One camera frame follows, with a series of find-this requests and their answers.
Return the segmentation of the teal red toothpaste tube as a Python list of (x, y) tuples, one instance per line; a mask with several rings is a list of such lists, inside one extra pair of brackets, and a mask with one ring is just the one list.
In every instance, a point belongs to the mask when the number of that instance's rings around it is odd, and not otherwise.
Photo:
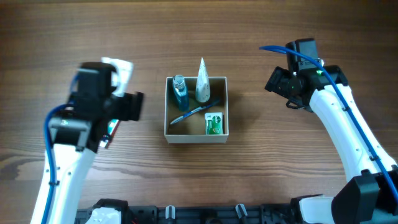
[(107, 132), (106, 134), (101, 138), (101, 141), (99, 142), (99, 147), (103, 149), (107, 149), (109, 145), (111, 144), (114, 135), (116, 134), (116, 131), (119, 127), (120, 120), (118, 119), (112, 119), (107, 126)]

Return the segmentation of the blue mouthwash bottle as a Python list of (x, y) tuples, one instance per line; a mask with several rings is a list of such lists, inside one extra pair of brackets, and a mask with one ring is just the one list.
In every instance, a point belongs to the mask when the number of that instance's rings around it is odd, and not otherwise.
[(175, 75), (172, 78), (172, 86), (179, 110), (187, 111), (189, 109), (189, 98), (184, 76)]

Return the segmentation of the white lotion tube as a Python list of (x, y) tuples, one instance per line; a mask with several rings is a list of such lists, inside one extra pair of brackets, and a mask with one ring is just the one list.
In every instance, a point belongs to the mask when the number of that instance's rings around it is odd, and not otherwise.
[(206, 103), (210, 99), (210, 92), (210, 81), (206, 64), (204, 59), (201, 58), (195, 89), (195, 98), (199, 103)]

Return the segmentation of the blue white toothbrush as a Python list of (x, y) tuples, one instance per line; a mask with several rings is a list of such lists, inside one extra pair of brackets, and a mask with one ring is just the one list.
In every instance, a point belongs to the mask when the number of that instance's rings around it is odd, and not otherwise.
[(185, 113), (185, 114), (179, 116), (178, 118), (175, 118), (173, 121), (170, 122), (170, 125), (173, 125), (173, 124), (176, 124), (176, 123), (178, 123), (178, 122), (181, 122), (181, 121), (183, 121), (184, 119), (188, 118), (189, 116), (191, 116), (191, 115), (193, 115), (193, 114), (195, 114), (195, 113), (197, 113), (197, 112), (199, 112), (199, 111), (207, 110), (208, 108), (211, 108), (211, 107), (213, 107), (214, 105), (217, 105), (220, 101), (221, 101), (220, 99), (217, 99), (217, 100), (215, 100), (214, 102), (212, 102), (212, 103), (210, 103), (210, 104), (208, 104), (208, 105), (199, 106), (199, 107), (197, 107), (197, 108), (195, 108), (195, 109), (189, 111), (188, 113)]

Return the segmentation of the green soap box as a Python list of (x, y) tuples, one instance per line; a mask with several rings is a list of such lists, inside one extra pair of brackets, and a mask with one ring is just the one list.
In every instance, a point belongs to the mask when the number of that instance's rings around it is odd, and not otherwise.
[(220, 135), (224, 133), (222, 112), (206, 113), (205, 123), (206, 123), (206, 134)]

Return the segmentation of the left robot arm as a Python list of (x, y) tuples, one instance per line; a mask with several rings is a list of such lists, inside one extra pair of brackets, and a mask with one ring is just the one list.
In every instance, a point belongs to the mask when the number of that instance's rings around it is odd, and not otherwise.
[(44, 121), (45, 162), (31, 223), (73, 223), (86, 175), (113, 120), (137, 121), (144, 95), (126, 93), (134, 65), (103, 57), (80, 65), (66, 103)]

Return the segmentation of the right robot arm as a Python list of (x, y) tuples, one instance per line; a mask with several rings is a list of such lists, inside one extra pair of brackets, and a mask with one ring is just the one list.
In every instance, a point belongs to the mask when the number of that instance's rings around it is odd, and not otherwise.
[(348, 80), (337, 65), (325, 65), (314, 39), (263, 48), (287, 56), (265, 89), (286, 106), (315, 113), (343, 164), (346, 185), (332, 197), (308, 195), (290, 203), (294, 223), (397, 223), (397, 162), (382, 148), (361, 115)]

